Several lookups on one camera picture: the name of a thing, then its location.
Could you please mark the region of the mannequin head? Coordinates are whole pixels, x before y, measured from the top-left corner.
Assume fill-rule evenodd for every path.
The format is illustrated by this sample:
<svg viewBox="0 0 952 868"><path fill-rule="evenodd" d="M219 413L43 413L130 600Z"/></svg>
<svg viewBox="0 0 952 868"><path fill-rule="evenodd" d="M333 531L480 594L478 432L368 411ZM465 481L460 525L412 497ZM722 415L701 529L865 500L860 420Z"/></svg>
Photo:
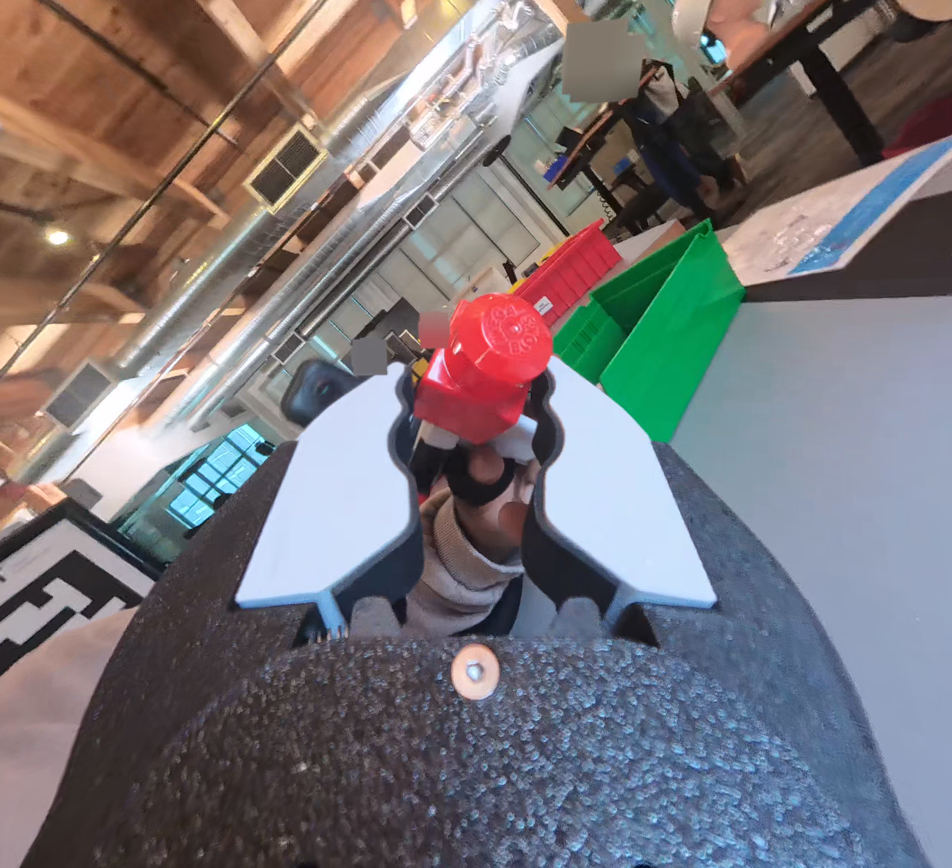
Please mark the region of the mannequin head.
<svg viewBox="0 0 952 868"><path fill-rule="evenodd" d="M721 43L725 64L737 70L768 40L770 29L759 18L762 0L711 0L705 32Z"/></svg>

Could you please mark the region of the air vent grille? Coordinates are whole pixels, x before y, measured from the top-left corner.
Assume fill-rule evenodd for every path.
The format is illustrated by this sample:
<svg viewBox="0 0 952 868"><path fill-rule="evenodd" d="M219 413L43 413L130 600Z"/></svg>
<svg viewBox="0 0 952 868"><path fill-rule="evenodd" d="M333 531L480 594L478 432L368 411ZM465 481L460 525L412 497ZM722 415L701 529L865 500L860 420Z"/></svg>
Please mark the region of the air vent grille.
<svg viewBox="0 0 952 868"><path fill-rule="evenodd" d="M41 407L40 414L67 431L76 430L116 385L100 363L81 362Z"/></svg>
<svg viewBox="0 0 952 868"><path fill-rule="evenodd" d="M306 126L296 124L247 175L244 189L275 214L325 160L327 150Z"/></svg>

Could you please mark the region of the person's beige sweatshirt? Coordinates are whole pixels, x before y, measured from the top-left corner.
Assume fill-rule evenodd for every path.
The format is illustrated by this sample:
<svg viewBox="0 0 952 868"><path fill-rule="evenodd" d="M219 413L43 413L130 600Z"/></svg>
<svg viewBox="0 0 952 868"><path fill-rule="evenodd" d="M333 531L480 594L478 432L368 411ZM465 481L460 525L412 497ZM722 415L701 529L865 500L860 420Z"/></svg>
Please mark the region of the person's beige sweatshirt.
<svg viewBox="0 0 952 868"><path fill-rule="evenodd" d="M93 692L137 609L49 638L1 680L1 865L18 867L49 814Z"/></svg>

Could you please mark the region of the white and blue paper leaflet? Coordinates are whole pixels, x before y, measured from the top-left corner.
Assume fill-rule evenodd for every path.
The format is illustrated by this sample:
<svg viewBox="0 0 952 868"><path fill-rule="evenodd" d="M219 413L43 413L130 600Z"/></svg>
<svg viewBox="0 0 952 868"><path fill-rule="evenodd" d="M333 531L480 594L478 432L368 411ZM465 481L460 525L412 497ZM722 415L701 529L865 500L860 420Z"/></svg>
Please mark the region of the white and blue paper leaflet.
<svg viewBox="0 0 952 868"><path fill-rule="evenodd" d="M950 193L951 139L808 189L751 215L723 248L751 289L847 267L909 204Z"/></svg>

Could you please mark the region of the green plastic bin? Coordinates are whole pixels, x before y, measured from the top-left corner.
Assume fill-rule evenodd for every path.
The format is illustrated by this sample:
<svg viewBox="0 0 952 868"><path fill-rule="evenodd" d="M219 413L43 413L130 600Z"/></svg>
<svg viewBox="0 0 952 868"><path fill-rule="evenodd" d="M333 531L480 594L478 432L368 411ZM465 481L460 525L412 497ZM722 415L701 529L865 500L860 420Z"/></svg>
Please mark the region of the green plastic bin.
<svg viewBox="0 0 952 868"><path fill-rule="evenodd" d="M554 352L668 444L744 298L705 220L591 291Z"/></svg>

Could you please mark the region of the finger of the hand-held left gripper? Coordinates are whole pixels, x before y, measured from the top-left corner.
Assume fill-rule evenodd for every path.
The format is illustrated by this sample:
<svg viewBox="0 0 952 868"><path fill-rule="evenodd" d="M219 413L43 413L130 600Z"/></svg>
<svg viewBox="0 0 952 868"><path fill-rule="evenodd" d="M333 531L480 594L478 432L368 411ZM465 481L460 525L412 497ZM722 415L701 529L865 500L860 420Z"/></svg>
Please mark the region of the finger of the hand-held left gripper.
<svg viewBox="0 0 952 868"><path fill-rule="evenodd" d="M411 451L410 467L441 467L460 437L432 423L421 422Z"/></svg>
<svg viewBox="0 0 952 868"><path fill-rule="evenodd" d="M534 461L533 439L538 423L530 416L520 416L505 432L489 441L489 445L504 460Z"/></svg>

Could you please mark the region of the silver air duct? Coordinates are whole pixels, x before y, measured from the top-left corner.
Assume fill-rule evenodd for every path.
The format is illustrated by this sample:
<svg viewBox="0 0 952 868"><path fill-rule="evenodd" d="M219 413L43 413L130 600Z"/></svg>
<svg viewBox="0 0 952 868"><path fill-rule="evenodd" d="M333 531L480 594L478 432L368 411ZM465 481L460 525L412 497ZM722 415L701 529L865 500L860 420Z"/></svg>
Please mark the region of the silver air duct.
<svg viewBox="0 0 952 868"><path fill-rule="evenodd" d="M530 86L585 17L575 0L435 0L388 49L367 83L292 172L286 197L231 222L224 242L150 313L118 356L118 427L154 422L207 428L296 327L316 330L455 186L509 135ZM146 420L135 419L163 380L288 239L325 224L237 324L200 356Z"/></svg>

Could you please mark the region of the wooden desk with black legs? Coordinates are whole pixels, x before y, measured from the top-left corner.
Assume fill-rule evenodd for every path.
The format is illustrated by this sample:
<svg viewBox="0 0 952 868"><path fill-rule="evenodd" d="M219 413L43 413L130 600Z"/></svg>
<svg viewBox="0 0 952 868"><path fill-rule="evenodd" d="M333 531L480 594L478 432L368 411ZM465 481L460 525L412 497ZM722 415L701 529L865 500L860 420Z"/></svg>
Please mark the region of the wooden desk with black legs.
<svg viewBox="0 0 952 868"><path fill-rule="evenodd" d="M823 51L823 43L881 0L809 0L778 29L772 29L750 58L707 89L711 100L740 89L748 99L791 65L802 66L815 97L846 139L861 166L884 158L884 141L843 76Z"/></svg>
<svg viewBox="0 0 952 868"><path fill-rule="evenodd" d="M589 124L563 127L555 141L555 157L565 152L570 160L559 183L546 184L547 189L565 191L577 181L584 182L596 195L605 217L617 217L625 206L618 192L626 188L639 193L649 185L639 170L640 154L633 147L622 153L625 136L614 137L623 124L622 116L604 105Z"/></svg>

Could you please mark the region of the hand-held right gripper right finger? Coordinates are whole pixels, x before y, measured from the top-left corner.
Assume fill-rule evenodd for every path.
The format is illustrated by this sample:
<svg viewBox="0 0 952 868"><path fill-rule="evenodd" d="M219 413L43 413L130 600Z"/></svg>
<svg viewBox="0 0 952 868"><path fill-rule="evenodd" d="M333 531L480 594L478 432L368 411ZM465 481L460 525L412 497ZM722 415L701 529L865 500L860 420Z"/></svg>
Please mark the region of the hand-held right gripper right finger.
<svg viewBox="0 0 952 868"><path fill-rule="evenodd" d="M531 386L540 465L523 531L527 577L560 608L588 599L708 610L717 595L641 426L557 357Z"/></svg>

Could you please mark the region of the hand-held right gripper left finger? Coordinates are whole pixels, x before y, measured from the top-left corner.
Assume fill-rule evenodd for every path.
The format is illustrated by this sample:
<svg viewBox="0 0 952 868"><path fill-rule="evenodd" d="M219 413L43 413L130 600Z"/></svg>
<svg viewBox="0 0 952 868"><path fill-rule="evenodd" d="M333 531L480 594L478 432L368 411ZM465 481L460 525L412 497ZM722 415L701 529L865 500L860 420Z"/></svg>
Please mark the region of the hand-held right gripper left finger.
<svg viewBox="0 0 952 868"><path fill-rule="evenodd" d="M369 377L324 361L298 367L281 410L302 432L237 587L239 608L307 604L335 632L360 600L406 600L423 565L413 392L400 362Z"/></svg>

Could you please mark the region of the person's left forearm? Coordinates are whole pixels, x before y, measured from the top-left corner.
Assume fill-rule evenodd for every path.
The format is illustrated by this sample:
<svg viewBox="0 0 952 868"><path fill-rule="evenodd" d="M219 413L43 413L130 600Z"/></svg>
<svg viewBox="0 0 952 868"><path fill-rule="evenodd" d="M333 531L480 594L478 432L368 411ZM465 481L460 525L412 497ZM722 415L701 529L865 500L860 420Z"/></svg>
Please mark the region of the person's left forearm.
<svg viewBox="0 0 952 868"><path fill-rule="evenodd" d="M490 616L512 582L523 576L519 552L497 563L461 527L448 488L421 506L422 576L407 594L406 629L416 637L468 632Z"/></svg>

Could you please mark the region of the red plastic bin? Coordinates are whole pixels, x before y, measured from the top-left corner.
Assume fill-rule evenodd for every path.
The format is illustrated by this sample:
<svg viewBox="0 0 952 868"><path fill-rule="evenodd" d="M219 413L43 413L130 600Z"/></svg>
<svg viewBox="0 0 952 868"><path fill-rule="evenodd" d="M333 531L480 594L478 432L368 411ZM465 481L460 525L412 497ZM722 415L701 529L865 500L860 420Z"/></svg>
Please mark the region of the red plastic bin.
<svg viewBox="0 0 952 868"><path fill-rule="evenodd" d="M951 135L951 95L938 98L911 114L902 124L894 147L919 148Z"/></svg>
<svg viewBox="0 0 952 868"><path fill-rule="evenodd" d="M604 220L599 220L567 238L567 245L548 271L530 279L522 291L514 294L536 309L551 332L555 332L557 321L565 313L622 263L621 254L603 226Z"/></svg>

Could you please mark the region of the person's left hand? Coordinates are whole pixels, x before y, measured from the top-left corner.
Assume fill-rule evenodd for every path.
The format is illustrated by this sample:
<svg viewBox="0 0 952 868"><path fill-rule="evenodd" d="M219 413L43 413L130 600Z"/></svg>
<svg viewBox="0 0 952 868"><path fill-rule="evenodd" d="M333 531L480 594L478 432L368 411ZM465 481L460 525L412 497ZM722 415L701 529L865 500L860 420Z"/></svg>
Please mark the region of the person's left hand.
<svg viewBox="0 0 952 868"><path fill-rule="evenodd" d="M492 446L460 452L447 479L454 515L470 544L495 565L520 550L534 480L529 466L512 466Z"/></svg>

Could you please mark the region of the red plastic block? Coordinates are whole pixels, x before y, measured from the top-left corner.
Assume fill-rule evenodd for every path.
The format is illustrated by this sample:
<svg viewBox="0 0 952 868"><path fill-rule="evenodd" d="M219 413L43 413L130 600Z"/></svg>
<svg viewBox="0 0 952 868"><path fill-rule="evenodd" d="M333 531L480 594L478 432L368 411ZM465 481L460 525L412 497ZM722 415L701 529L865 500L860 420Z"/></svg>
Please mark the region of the red plastic block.
<svg viewBox="0 0 952 868"><path fill-rule="evenodd" d="M447 342L415 387L414 416L472 445L487 444L517 424L552 353L548 326L521 297L490 293L462 301Z"/></svg>

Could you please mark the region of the white hard hat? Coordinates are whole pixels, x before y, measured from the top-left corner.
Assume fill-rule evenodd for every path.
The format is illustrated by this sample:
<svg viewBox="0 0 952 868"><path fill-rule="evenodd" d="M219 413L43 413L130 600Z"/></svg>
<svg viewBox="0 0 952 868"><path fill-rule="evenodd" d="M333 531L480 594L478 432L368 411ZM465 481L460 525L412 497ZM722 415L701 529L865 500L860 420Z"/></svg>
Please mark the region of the white hard hat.
<svg viewBox="0 0 952 868"><path fill-rule="evenodd" d="M714 0L675 0L671 29L677 41L692 50L699 47Z"/></svg>

